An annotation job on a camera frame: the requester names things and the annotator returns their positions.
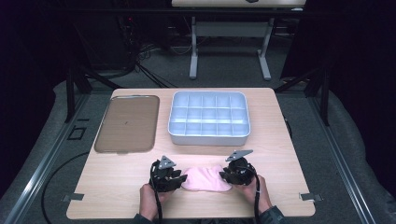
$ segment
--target gray carpet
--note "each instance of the gray carpet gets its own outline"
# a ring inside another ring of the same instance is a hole
[[[254,38],[210,38],[199,46],[198,78],[189,79],[190,53],[176,54],[173,51],[155,49],[147,54],[141,64],[175,86],[189,87],[269,87],[283,84],[279,76],[285,61],[290,40],[274,37],[270,42],[267,61],[273,79],[264,81],[256,50],[261,47],[260,39]],[[158,88],[142,72],[133,72],[125,77],[111,79],[126,88]],[[65,161],[88,151],[96,135],[100,120],[106,109],[111,91],[96,80],[91,80],[94,91],[87,104],[78,113],[74,125],[86,127],[81,140],[65,140],[61,153],[51,168],[53,173]],[[315,204],[317,212],[312,217],[288,217],[290,223],[361,223],[351,201],[343,179],[334,165],[330,145],[325,137],[315,111],[301,90],[304,83],[293,87],[290,92],[277,95],[280,107],[290,123],[292,142],[297,152],[304,176],[311,192],[320,193],[324,201]],[[48,150],[56,141],[57,133],[66,116],[65,85],[55,89],[57,101],[48,123],[36,142],[27,162],[14,183],[0,201],[0,221],[5,222],[9,212],[27,185],[29,179]],[[332,132],[346,157],[347,164],[355,176],[362,194],[377,223],[395,223],[387,212],[387,193],[376,182],[375,175],[365,162],[364,145],[353,120],[342,104],[331,94],[329,122]],[[65,216],[68,203],[62,202],[65,194],[74,192],[87,156],[83,155],[66,164],[51,179],[45,197],[45,208],[52,223],[129,223],[130,220],[70,220]],[[22,223],[45,223],[41,210],[41,190],[27,209]]]

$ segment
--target rectangular tray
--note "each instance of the rectangular tray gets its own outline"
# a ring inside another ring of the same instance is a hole
[[[168,132],[178,145],[242,146],[250,134],[246,97],[238,91],[177,91]]]

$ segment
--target hand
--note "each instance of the hand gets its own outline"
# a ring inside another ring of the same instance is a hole
[[[268,189],[265,184],[264,177],[258,175],[260,181],[260,199],[259,199],[259,212],[260,214],[272,207],[270,196],[268,194]],[[245,185],[233,185],[238,191],[245,195],[247,201],[254,205],[256,197],[256,177],[253,176],[251,183],[248,186]]]
[[[158,198],[161,203],[165,203],[171,197],[173,191],[159,192]],[[139,214],[142,217],[152,221],[158,214],[157,201],[155,193],[150,184],[145,184],[140,188],[140,207]]]

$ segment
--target dark background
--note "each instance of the dark background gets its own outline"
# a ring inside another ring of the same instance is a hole
[[[159,0],[151,2],[155,7],[167,6]],[[331,91],[340,98],[359,127],[366,146],[366,160],[379,182],[395,196],[396,18],[392,6],[389,1],[379,0],[306,2],[307,11],[322,9],[352,14],[331,21],[301,20],[282,77],[301,76],[320,66],[326,60],[326,53],[336,53],[331,69]],[[55,99],[52,89],[65,80],[71,64],[79,62],[102,69],[134,65],[129,64],[133,61],[128,54],[131,50],[125,48],[115,18],[92,21],[81,18],[74,21],[78,25],[76,29],[66,17],[41,11],[35,1],[2,1],[0,10],[0,194],[3,195],[48,118]],[[155,21],[140,19],[153,25]],[[155,24],[163,29],[163,23]],[[77,31],[87,32],[83,33],[84,38],[94,43],[99,52],[87,49],[82,33]],[[106,40],[95,39],[95,32],[110,34]],[[167,37],[162,32],[157,36],[151,35],[150,29],[145,32],[152,41],[166,48],[163,39]],[[338,41],[344,43],[338,45],[341,48],[334,45]],[[115,52],[117,57],[109,56]]]

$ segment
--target pink cloth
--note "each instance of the pink cloth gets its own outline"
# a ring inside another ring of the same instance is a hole
[[[181,184],[181,187],[190,190],[227,191],[232,186],[221,178],[219,172],[222,171],[220,165],[210,169],[205,167],[188,168],[183,174],[188,175],[187,180]]]

